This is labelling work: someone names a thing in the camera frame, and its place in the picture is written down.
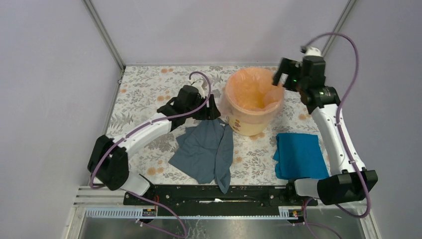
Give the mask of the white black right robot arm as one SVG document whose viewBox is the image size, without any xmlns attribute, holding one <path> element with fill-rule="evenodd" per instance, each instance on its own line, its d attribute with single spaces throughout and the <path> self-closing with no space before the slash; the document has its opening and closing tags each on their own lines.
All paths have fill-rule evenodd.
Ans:
<svg viewBox="0 0 422 239">
<path fill-rule="evenodd" d="M 305 197 L 320 199 L 325 205 L 370 201 L 369 192 L 378 182 L 375 170 L 368 170 L 357 154 L 340 109 L 334 87 L 325 85 L 325 60 L 321 56 L 304 56 L 302 61 L 282 58 L 273 76 L 274 86 L 298 92 L 301 102 L 318 126 L 330 158 L 331 176 L 326 179 L 290 180 L 285 197 L 298 205 Z M 287 78 L 281 84 L 282 75 Z"/>
</svg>

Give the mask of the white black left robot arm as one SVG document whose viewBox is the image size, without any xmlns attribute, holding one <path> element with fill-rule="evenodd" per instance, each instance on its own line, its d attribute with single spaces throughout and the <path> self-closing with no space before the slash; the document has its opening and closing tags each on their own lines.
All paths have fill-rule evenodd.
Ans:
<svg viewBox="0 0 422 239">
<path fill-rule="evenodd" d="M 154 200 L 150 181 L 129 170 L 129 160 L 153 140 L 183 125 L 188 118 L 214 120 L 220 117 L 214 95 L 202 96 L 198 87 L 184 85 L 176 97 L 161 106 L 147 121 L 121 136 L 100 136 L 88 162 L 90 186 L 122 189 L 135 193 L 144 205 Z"/>
</svg>

